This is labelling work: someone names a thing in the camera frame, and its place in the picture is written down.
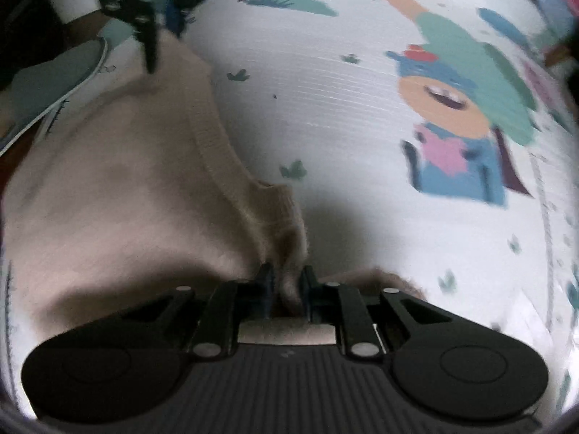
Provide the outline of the cartoon print play mat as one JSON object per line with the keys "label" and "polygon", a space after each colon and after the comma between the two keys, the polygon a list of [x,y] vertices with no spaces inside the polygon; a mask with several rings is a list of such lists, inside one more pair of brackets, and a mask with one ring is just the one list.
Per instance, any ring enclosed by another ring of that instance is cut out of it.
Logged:
{"label": "cartoon print play mat", "polygon": [[[1,210],[32,149],[143,63],[96,0],[1,0]],[[162,33],[172,0],[146,0]],[[274,165],[302,207],[337,191],[357,264],[516,337],[550,369],[539,416],[578,401],[578,129],[543,56],[530,0],[207,0],[180,42],[211,68],[219,118],[242,140],[319,136],[323,170]],[[1,385],[31,413],[3,347]]]}

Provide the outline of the pink knit sweater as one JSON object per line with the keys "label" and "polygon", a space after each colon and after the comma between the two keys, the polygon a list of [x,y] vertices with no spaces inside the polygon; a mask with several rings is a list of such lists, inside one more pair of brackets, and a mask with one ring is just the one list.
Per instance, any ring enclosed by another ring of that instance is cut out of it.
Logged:
{"label": "pink knit sweater", "polygon": [[323,281],[413,297],[411,280],[357,264],[355,217],[337,191],[299,206],[278,160],[323,170],[319,136],[242,140],[244,163],[219,118],[211,68],[171,33],[160,65],[131,63],[104,93],[34,147],[3,196],[3,347],[21,365],[41,343],[180,286],[209,294],[274,267],[274,305],[295,315],[308,241]]}

